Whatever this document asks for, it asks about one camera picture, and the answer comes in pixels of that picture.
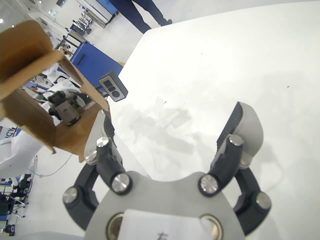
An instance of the gray metal plate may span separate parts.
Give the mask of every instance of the gray metal plate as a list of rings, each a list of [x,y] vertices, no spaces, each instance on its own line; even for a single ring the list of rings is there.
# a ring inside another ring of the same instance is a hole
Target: gray metal plate
[[[204,173],[197,172],[172,182],[155,181],[134,171],[128,174],[133,180],[131,191],[124,196],[107,192],[88,225],[84,240],[106,239],[109,219],[127,209],[188,217],[210,214],[220,221],[224,240],[245,239],[224,194],[220,192],[214,197],[205,197],[200,193],[198,180]]]

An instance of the white label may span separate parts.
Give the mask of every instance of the white label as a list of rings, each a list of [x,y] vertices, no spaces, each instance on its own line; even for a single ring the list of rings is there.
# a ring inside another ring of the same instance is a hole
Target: white label
[[[12,128],[7,128],[0,126],[0,140],[9,138],[9,137],[14,137],[17,132],[17,128],[12,127]]]
[[[128,209],[118,240],[212,240],[208,220]]]

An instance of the black shoe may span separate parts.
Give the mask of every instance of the black shoe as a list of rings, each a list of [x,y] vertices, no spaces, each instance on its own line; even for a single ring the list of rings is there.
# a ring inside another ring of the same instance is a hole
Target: black shoe
[[[163,25],[161,25],[161,26],[163,27],[163,26],[167,26],[167,25],[171,25],[171,24],[172,24],[172,20],[169,19],[169,20],[167,20],[167,21],[165,22],[165,24],[163,24]]]

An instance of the blue cabinet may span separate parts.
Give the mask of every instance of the blue cabinet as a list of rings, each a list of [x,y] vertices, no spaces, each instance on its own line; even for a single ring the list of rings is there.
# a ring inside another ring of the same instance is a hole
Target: blue cabinet
[[[114,15],[118,12],[118,9],[113,6],[109,0],[97,0],[99,4],[101,4],[110,14]]]
[[[119,75],[122,70],[122,66],[118,62],[87,41],[80,44],[70,61],[95,88],[100,86],[98,80],[101,76],[110,71]]]

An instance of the cabinet handle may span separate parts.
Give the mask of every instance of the cabinet handle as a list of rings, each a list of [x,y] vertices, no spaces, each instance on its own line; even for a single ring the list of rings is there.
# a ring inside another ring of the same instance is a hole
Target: cabinet handle
[[[81,58],[79,59],[79,61],[77,62],[77,66],[80,64],[80,62],[83,60],[83,58],[85,57],[85,54],[82,54]]]

